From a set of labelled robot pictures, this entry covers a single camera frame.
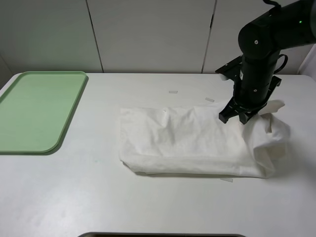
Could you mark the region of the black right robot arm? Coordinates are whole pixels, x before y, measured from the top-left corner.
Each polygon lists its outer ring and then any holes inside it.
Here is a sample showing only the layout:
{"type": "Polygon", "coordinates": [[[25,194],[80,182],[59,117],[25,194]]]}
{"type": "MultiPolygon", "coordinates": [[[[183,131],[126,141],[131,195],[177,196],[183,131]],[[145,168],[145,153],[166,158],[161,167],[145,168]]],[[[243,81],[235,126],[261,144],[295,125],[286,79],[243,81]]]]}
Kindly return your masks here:
{"type": "Polygon", "coordinates": [[[276,1],[265,14],[246,24],[239,32],[242,55],[216,70],[234,82],[233,96],[219,113],[223,123],[235,116],[246,124],[264,108],[281,79],[275,74],[287,61],[284,49],[316,42],[316,2],[299,0],[281,6],[276,1]]]}

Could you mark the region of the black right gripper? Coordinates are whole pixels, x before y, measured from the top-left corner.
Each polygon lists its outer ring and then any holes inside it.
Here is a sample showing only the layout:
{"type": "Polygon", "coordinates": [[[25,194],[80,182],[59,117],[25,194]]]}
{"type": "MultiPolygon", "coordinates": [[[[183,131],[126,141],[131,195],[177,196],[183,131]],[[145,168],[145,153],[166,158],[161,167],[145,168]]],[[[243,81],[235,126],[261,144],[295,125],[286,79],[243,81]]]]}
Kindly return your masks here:
{"type": "Polygon", "coordinates": [[[279,55],[269,55],[263,60],[249,59],[242,55],[240,80],[234,82],[233,96],[219,113],[219,120],[227,123],[238,116],[242,124],[247,124],[267,104],[281,79],[275,77],[275,67],[279,55]]]}

